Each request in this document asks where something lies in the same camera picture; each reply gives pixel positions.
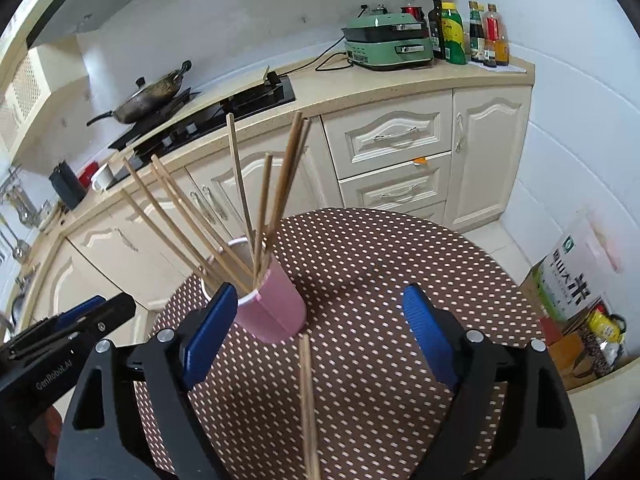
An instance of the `pan handle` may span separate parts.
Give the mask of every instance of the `pan handle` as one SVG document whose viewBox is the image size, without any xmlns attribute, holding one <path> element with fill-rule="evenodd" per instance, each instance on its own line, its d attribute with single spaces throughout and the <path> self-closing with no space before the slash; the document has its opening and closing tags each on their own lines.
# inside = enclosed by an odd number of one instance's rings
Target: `pan handle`
<svg viewBox="0 0 640 480">
<path fill-rule="evenodd" d="M 105 112 L 103 114 L 100 114 L 96 117 L 94 117 L 93 119 L 91 119 L 90 121 L 88 121 L 88 123 L 86 124 L 87 126 L 91 126 L 92 124 L 94 124 L 96 121 L 99 121 L 100 119 L 106 119 L 107 117 L 113 117 L 113 110 L 110 110 L 108 112 Z"/>
<path fill-rule="evenodd" d="M 188 72 L 189 70 L 191 70 L 191 61 L 187 60 L 182 64 L 182 68 L 180 69 L 180 72 L 178 72 L 175 77 L 174 77 L 174 81 L 178 80 L 179 78 L 181 78 L 186 72 Z"/>
</svg>

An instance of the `power cord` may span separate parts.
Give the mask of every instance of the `power cord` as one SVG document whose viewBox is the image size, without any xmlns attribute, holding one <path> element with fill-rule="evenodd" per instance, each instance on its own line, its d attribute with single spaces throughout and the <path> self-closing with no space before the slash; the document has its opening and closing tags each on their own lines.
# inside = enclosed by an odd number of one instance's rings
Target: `power cord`
<svg viewBox="0 0 640 480">
<path fill-rule="evenodd" d="M 368 5 L 361 5 L 360 8 L 362 9 L 360 11 L 360 13 L 358 14 L 358 18 L 360 16 L 362 16 L 364 14 L 364 12 L 369 9 Z M 308 63 L 304 64 L 303 66 L 299 66 L 298 68 L 294 68 L 293 70 L 289 70 L 288 72 L 282 73 L 282 74 L 278 74 L 280 77 L 284 76 L 284 75 L 289 75 L 291 73 L 297 72 L 298 70 L 302 70 L 303 68 L 306 68 L 310 65 L 313 65 L 313 63 L 315 63 L 316 61 L 318 61 L 318 59 L 320 59 L 322 56 L 324 56 L 324 54 L 326 54 L 327 52 L 329 52 L 334 46 L 336 46 L 338 43 L 340 43 L 342 40 L 344 39 L 344 35 L 342 35 L 342 37 L 340 38 L 340 40 L 336 41 L 334 44 L 332 44 L 332 46 L 330 46 L 328 49 L 326 49 L 322 54 L 320 54 L 320 56 L 316 57 L 314 60 L 309 61 Z M 315 68 L 316 72 L 330 72 L 331 70 L 342 70 L 344 68 L 351 68 L 353 66 L 353 63 L 351 63 L 351 61 L 349 62 L 349 65 L 347 66 L 341 66 L 339 68 L 325 68 L 324 70 L 318 70 L 322 65 L 324 65 L 327 61 L 329 61 L 333 56 L 336 56 L 337 54 L 343 54 L 343 52 L 336 52 L 335 54 L 329 56 L 327 59 L 325 59 L 319 66 L 317 66 Z"/>
</svg>

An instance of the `screw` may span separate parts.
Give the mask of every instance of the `screw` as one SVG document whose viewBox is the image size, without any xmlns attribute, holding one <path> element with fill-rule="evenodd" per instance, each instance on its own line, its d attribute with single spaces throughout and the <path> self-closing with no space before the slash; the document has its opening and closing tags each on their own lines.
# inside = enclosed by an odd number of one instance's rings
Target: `screw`
<svg viewBox="0 0 640 480">
<path fill-rule="evenodd" d="M 160 332 L 158 332 L 158 341 L 162 343 L 166 343 L 167 341 L 171 341 L 174 338 L 174 331 L 170 328 L 164 328 Z"/>
<path fill-rule="evenodd" d="M 546 350 L 545 342 L 540 341 L 540 339 L 532 339 L 529 344 L 536 352 L 544 352 Z"/>
<path fill-rule="evenodd" d="M 466 333 L 466 338 L 472 343 L 481 343 L 484 339 L 484 334 L 479 330 L 469 330 L 469 332 Z"/>
<path fill-rule="evenodd" d="M 106 352 L 110 346 L 111 346 L 111 343 L 109 343 L 108 339 L 101 339 L 96 343 L 95 351 L 98 352 L 98 354 L 102 354 Z"/>
</svg>

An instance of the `white mug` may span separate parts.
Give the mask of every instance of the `white mug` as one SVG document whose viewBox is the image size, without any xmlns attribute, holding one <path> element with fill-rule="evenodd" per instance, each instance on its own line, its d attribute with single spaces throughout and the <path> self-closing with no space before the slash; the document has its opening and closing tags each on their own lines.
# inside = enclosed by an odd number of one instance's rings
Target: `white mug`
<svg viewBox="0 0 640 480">
<path fill-rule="evenodd" d="M 113 180 L 113 171 L 105 164 L 91 177 L 91 187 L 97 193 L 102 193 Z"/>
</svg>

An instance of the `pink cup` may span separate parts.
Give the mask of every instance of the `pink cup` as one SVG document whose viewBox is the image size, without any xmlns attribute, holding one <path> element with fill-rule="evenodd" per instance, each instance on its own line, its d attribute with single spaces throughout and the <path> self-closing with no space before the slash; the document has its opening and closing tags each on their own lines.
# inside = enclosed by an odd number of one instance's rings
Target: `pink cup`
<svg viewBox="0 0 640 480">
<path fill-rule="evenodd" d="M 251 269 L 253 264 L 246 238 L 237 238 L 228 243 Z M 232 269 L 242 276 L 242 270 L 230 258 L 226 259 Z M 226 276 L 220 265 L 213 261 L 214 270 Z M 200 280 L 202 291 L 210 300 L 209 287 Z M 278 343 L 295 336 L 306 321 L 306 305 L 296 287 L 291 283 L 277 259 L 271 255 L 269 268 L 264 273 L 258 288 L 238 299 L 236 323 L 265 343 Z"/>
</svg>

